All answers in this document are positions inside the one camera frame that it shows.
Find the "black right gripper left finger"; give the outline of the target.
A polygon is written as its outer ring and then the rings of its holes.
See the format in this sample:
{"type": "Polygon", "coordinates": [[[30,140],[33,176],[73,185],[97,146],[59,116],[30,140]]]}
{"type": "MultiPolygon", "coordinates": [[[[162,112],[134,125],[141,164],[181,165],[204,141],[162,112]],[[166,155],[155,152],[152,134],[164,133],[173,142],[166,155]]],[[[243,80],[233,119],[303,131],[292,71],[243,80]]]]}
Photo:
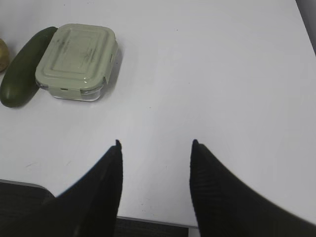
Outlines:
{"type": "Polygon", "coordinates": [[[1,228],[2,237],[111,237],[122,193],[119,140],[75,184],[33,213],[1,228]]]}

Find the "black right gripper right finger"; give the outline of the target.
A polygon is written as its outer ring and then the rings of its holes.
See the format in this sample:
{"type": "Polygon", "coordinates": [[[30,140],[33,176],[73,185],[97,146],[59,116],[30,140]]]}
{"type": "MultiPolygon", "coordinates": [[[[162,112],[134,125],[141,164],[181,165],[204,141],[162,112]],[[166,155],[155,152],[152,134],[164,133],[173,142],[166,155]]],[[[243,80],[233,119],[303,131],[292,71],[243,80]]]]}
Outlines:
{"type": "Polygon", "coordinates": [[[190,193],[202,237],[314,237],[316,226],[259,195],[194,140],[190,193]]]}

